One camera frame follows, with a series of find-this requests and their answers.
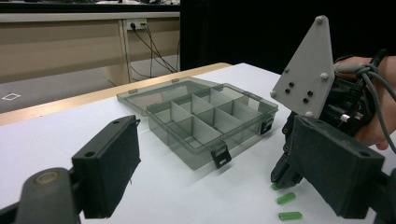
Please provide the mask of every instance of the plastic organizer box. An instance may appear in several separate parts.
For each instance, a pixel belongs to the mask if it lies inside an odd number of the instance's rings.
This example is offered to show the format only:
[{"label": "plastic organizer box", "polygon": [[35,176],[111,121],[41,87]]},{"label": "plastic organizer box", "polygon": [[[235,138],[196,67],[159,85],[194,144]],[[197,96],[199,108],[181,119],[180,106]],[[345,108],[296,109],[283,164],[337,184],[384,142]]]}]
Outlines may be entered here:
[{"label": "plastic organizer box", "polygon": [[228,163],[231,149],[271,129],[277,105],[230,84],[184,77],[117,95],[191,169]]}]

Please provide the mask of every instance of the wall outlet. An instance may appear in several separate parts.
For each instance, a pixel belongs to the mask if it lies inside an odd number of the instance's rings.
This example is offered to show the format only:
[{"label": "wall outlet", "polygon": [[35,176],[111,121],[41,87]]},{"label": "wall outlet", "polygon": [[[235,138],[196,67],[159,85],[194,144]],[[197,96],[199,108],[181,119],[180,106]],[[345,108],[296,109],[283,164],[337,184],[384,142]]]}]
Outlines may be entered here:
[{"label": "wall outlet", "polygon": [[126,20],[126,29],[133,30],[131,24],[134,24],[136,30],[144,30],[146,29],[144,24],[148,23],[147,19],[128,19]]}]

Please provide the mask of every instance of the white table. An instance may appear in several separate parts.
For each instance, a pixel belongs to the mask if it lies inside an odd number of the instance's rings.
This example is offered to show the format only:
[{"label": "white table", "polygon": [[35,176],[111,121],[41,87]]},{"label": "white table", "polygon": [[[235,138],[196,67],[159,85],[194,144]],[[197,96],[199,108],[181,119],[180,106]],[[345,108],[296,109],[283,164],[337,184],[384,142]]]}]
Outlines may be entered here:
[{"label": "white table", "polygon": [[[197,76],[230,83],[267,100],[279,75],[241,63]],[[289,223],[373,223],[371,209],[364,220],[337,217],[305,179],[292,189],[271,189],[270,173],[282,154],[280,129],[290,111],[279,105],[273,127],[263,139],[220,169],[210,162],[191,170],[149,130],[148,119],[116,97],[35,119],[0,126],[0,208],[19,200],[23,182],[51,167],[71,168],[71,157],[110,121],[136,114],[141,162],[111,218],[82,223],[283,223],[279,212],[299,211]],[[384,171],[395,167],[388,149]],[[294,192],[297,199],[278,205],[276,198]]]}]

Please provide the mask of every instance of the gray carpet floor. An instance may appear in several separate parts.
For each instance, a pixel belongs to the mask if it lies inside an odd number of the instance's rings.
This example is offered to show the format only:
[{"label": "gray carpet floor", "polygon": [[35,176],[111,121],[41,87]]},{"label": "gray carpet floor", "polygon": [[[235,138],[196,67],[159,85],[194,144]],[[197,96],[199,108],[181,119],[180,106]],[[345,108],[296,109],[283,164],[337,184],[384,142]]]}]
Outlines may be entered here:
[{"label": "gray carpet floor", "polygon": [[[163,59],[168,65],[165,66],[162,59],[131,63],[133,68],[131,80],[144,80],[178,71],[176,55]],[[3,83],[0,84],[0,113],[112,87],[114,85],[108,80],[105,67]]]}]

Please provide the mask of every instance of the human hand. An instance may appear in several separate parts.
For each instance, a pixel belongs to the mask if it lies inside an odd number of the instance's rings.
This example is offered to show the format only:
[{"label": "human hand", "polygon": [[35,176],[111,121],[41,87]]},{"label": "human hand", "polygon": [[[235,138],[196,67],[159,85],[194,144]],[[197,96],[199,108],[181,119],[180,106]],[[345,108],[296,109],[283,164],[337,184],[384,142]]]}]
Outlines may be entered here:
[{"label": "human hand", "polygon": [[[351,57],[339,63],[369,63],[370,60],[370,58]],[[396,56],[385,57],[378,66],[378,74],[396,91]],[[396,130],[396,102],[377,80],[373,79],[373,84],[378,94],[387,130],[389,133],[393,133]],[[372,120],[363,126],[355,134],[354,138],[368,147],[376,145],[380,150],[385,150],[389,147],[376,112]]]}]

